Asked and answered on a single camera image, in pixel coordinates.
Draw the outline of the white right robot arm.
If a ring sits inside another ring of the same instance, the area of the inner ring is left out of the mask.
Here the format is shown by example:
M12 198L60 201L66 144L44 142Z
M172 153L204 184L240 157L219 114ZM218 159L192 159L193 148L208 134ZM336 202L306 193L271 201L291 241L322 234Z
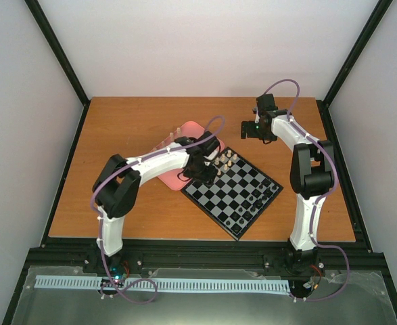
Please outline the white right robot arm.
M317 230L326 197L337 185L333 144L309 134L286 110L253 109L255 119L241 123L241 138L264 144L280 139L292 153L289 181L296 193L296 216L289 237L295 251L317 246Z

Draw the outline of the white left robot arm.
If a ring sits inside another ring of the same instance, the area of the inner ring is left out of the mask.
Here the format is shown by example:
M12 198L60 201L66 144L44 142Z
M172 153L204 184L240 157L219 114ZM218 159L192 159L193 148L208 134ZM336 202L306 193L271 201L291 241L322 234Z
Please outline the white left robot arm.
M142 156L111 156L93 185L91 197L91 208L99 214L99 265L110 273L121 268L124 219L144 183L178 169L186 179L211 185L217 174L213 160L219 150L219 140L207 131L198 139L180 137Z

